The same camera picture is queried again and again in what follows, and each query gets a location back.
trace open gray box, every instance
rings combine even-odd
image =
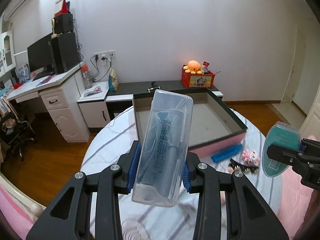
[[[247,131],[236,114],[207,88],[173,90],[193,99],[188,150],[199,157],[212,155],[228,146],[239,144]],[[133,95],[138,138],[143,143],[154,93]]]

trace cabinet door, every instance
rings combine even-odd
[[[102,128],[110,122],[105,101],[79,103],[82,115],[90,128]]]
[[[4,62],[3,62],[3,55],[2,55],[2,45],[0,42],[0,77],[2,77],[4,75]]]
[[[66,141],[87,141],[69,107],[49,110],[49,114]]]
[[[1,54],[4,63],[4,71],[8,72],[16,66],[13,52],[12,31],[1,34]]]
[[[307,138],[309,135],[314,135],[320,141],[320,111],[316,106],[313,106],[300,129],[302,138]]]

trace computer tower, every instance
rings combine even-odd
[[[73,16],[71,13],[62,13],[54,18],[54,33],[73,32]]]
[[[50,41],[53,69],[64,73],[79,64],[75,33],[63,33]]]

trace red storage box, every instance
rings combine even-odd
[[[182,68],[181,81],[186,88],[212,88],[214,76],[211,71],[209,74],[192,75]]]

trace transparent plastic container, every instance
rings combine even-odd
[[[277,144],[294,150],[299,150],[300,141],[301,139],[298,130],[289,124],[276,122],[276,124],[268,131],[266,141],[263,146],[262,168],[264,174],[267,177],[275,177],[289,167],[287,164],[272,160],[268,157],[267,150],[271,144]]]
[[[191,97],[156,90],[132,201],[173,207],[178,199],[191,127]]]

